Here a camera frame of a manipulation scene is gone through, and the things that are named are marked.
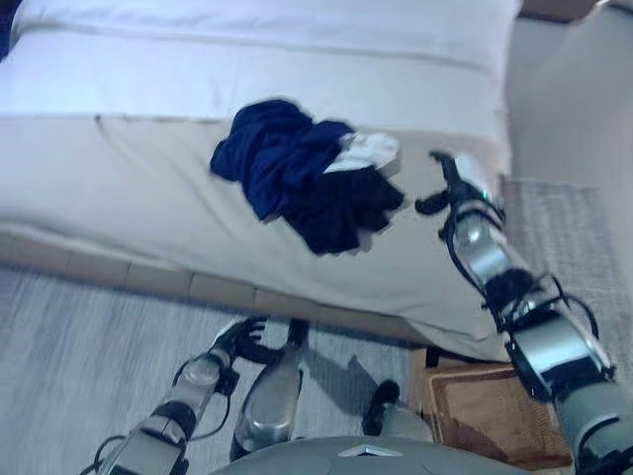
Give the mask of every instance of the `bed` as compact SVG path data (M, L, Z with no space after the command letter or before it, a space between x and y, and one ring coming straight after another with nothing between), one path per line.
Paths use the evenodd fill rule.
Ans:
M433 148L510 170L503 79L519 2L26 0L0 64L5 262L504 359L412 206ZM246 104L288 97L401 142L407 195L354 252L316 256L208 171Z

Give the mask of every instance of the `wall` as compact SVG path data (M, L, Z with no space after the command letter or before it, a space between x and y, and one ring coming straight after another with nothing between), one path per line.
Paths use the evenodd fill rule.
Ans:
M513 173L600 190L633 297L633 15L577 26L519 21L507 94Z

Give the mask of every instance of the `dark clothing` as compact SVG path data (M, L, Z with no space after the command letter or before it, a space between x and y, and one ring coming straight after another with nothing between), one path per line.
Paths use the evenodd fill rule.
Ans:
M340 122L313 124L282 100L241 109L216 147L211 171L239 181L260 220L283 216L315 253L358 247L358 230L389 224L403 194L373 166L323 174L354 132Z
M260 102L235 115L230 135L216 147L211 171L239 181L263 220L280 214L290 194L309 192L340 153L338 140L352 132L340 122L313 124L290 102Z
M404 195L373 166L326 173L310 193L294 197L283 216L312 252L342 252L360 245L358 230L380 231Z

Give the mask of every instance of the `pile of clothes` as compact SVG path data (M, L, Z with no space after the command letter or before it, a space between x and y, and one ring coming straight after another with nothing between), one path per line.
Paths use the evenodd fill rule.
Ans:
M312 252L338 253L360 246L359 230L386 227L386 212L402 204L378 171L398 148L389 136L315 124L295 104L270 100L235 115L210 168L241 183L260 220L282 216Z

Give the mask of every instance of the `wooden tray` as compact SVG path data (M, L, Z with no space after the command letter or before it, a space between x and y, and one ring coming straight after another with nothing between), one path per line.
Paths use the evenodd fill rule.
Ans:
M511 365L426 369L421 383L437 442L527 470L572 463L553 411L529 398Z

